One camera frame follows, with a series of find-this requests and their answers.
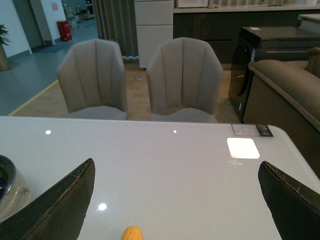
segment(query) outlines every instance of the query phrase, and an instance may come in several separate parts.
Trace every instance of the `potted plant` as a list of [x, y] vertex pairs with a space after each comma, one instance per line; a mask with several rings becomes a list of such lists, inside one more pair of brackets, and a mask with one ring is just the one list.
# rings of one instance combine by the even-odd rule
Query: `potted plant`
[[3, 24], [0, 24], [0, 71], [9, 70], [10, 64], [3, 45], [8, 45], [9, 39], [6, 37], [8, 31]]

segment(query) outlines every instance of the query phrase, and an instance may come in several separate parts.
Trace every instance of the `orange object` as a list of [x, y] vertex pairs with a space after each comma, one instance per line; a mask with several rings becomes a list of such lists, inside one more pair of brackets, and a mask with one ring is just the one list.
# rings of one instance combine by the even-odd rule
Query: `orange object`
[[128, 226], [124, 230], [121, 240], [142, 240], [142, 232], [137, 226]]

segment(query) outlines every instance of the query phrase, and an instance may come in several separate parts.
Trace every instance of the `yellow floor line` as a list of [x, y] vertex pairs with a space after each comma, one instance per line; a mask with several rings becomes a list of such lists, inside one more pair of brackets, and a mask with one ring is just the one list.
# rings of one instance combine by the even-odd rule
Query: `yellow floor line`
[[20, 111], [22, 108], [24, 108], [26, 105], [28, 105], [29, 103], [31, 103], [33, 100], [35, 100], [36, 98], [38, 98], [41, 94], [43, 94], [45, 91], [47, 91], [49, 88], [51, 88], [54, 84], [56, 84], [58, 82], [58, 80], [54, 81], [53, 83], [51, 83], [49, 86], [47, 86], [45, 89], [43, 89], [41, 92], [39, 92], [37, 95], [35, 95], [34, 97], [32, 97], [31, 99], [29, 99], [28, 101], [26, 101], [24, 104], [22, 104], [20, 107], [18, 107], [16, 110], [14, 110], [13, 112], [11, 112], [8, 116], [13, 116], [16, 112]]

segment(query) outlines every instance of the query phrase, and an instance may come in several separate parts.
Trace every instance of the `green leaves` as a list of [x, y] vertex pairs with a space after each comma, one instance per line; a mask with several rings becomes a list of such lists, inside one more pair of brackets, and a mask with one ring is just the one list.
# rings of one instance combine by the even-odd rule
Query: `green leaves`
[[7, 43], [10, 42], [8, 38], [6, 38], [6, 35], [8, 34], [8, 31], [5, 28], [5, 25], [0, 24], [0, 44], [8, 45]]

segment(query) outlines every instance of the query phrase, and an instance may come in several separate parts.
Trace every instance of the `black leather object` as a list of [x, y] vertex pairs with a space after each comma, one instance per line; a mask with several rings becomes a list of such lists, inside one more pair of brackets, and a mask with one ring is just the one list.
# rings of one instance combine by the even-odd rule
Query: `black leather object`
[[258, 172], [263, 197], [283, 240], [320, 239], [320, 195], [262, 162]]
[[1, 240], [76, 240], [95, 182], [90, 158], [0, 224]]

